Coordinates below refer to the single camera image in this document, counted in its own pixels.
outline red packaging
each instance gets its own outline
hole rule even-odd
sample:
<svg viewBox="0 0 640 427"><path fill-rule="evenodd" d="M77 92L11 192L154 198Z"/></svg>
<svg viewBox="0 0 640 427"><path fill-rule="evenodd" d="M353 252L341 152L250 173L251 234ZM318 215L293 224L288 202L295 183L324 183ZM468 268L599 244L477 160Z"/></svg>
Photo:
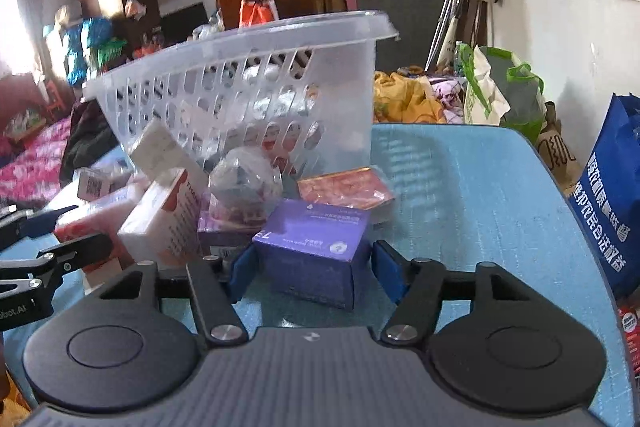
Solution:
<svg viewBox="0 0 640 427"><path fill-rule="evenodd" d="M369 222L374 224L390 219L388 210L395 199L382 174L371 167L299 180L298 190L308 203L372 210Z"/></svg>
<svg viewBox="0 0 640 427"><path fill-rule="evenodd" d="M85 273L91 273L111 259L119 259L123 269L133 264L133 259L118 237L118 230L142 199L145 188L144 184L127 185L58 218L53 233L61 243L96 232L105 233L111 237L113 250L110 256L101 263L82 268Z"/></svg>
<svg viewBox="0 0 640 427"><path fill-rule="evenodd" d="M636 310L629 306L622 306L618 309L622 328L625 330L626 345L631 355L631 367L637 375L640 373L640 325L638 324L638 314Z"/></svg>

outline orange bag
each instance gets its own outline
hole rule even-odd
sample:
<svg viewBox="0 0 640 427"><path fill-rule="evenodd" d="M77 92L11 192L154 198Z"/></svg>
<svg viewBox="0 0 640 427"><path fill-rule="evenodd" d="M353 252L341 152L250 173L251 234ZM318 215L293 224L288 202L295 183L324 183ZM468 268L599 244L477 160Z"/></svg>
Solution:
<svg viewBox="0 0 640 427"><path fill-rule="evenodd" d="M278 12L273 0L242 0L240 3L240 28L276 20L278 20Z"/></svg>

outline printed label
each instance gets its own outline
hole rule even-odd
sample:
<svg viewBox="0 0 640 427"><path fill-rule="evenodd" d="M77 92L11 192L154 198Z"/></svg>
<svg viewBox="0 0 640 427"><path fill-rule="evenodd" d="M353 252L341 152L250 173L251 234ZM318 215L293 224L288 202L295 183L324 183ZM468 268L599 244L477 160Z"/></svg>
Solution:
<svg viewBox="0 0 640 427"><path fill-rule="evenodd" d="M618 248L611 244L611 240L607 234L602 231L602 225L598 219L599 214L596 213L595 209L599 209L602 214L604 214L604 219L610 222L621 243L626 241L631 229L623 223L620 223L616 213L611 208L609 200L607 200L607 194L602 179L600 178L600 170L598 169L598 161L595 153L591 155L587 163L587 174L589 176L589 184L591 185L591 193L594 196L595 206L588 196L585 187L582 187L581 182L575 185L573 197L578 204L580 213L587 227L589 227L593 237L598 242L598 248L603 254L605 261L607 261L607 264L616 272L620 272L625 267L626 260L623 259Z"/></svg>
<svg viewBox="0 0 640 427"><path fill-rule="evenodd" d="M10 310L5 310L0 312L0 320L7 319L9 317L15 317L16 315L20 315L27 311L26 306L18 306L15 308L11 308Z"/></svg>
<svg viewBox="0 0 640 427"><path fill-rule="evenodd" d="M240 255L244 250L249 247L251 241L249 241L246 245L239 245L237 247L209 247L209 253L212 255L217 255L218 257L222 257L222 259L233 259Z"/></svg>
<svg viewBox="0 0 640 427"><path fill-rule="evenodd" d="M631 366L636 375L640 370L640 336L638 333L638 314L635 309L622 306L618 309L622 327L625 330L626 346L631 356Z"/></svg>

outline white box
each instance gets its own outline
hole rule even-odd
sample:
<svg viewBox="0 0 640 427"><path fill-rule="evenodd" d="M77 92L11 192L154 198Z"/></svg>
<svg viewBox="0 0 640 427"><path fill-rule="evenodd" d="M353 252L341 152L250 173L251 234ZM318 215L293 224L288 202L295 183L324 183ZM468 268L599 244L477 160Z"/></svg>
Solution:
<svg viewBox="0 0 640 427"><path fill-rule="evenodd" d="M160 174L120 227L118 237L134 261L156 261L162 269L201 257L200 193L190 178L184 168Z"/></svg>
<svg viewBox="0 0 640 427"><path fill-rule="evenodd" d="M202 195L209 185L207 173L178 145L167 127L157 118L145 127L140 138L127 150L131 161L154 181L169 169L189 171L189 181Z"/></svg>
<svg viewBox="0 0 640 427"><path fill-rule="evenodd" d="M133 174L132 169L113 166L111 171L100 171L83 167L78 175L78 198L95 201L123 188Z"/></svg>

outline yellow fabric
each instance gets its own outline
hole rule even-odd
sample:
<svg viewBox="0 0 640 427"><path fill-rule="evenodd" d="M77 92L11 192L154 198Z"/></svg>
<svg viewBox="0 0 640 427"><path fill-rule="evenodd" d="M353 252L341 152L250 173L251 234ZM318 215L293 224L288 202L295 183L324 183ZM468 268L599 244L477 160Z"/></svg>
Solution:
<svg viewBox="0 0 640 427"><path fill-rule="evenodd" d="M17 427L27 418L30 409L9 373L6 375L11 388L9 395L2 401L4 407L0 414L0 427Z"/></svg>
<svg viewBox="0 0 640 427"><path fill-rule="evenodd" d="M373 112L379 122L447 123L442 104L425 93L420 81L398 73L376 71Z"/></svg>

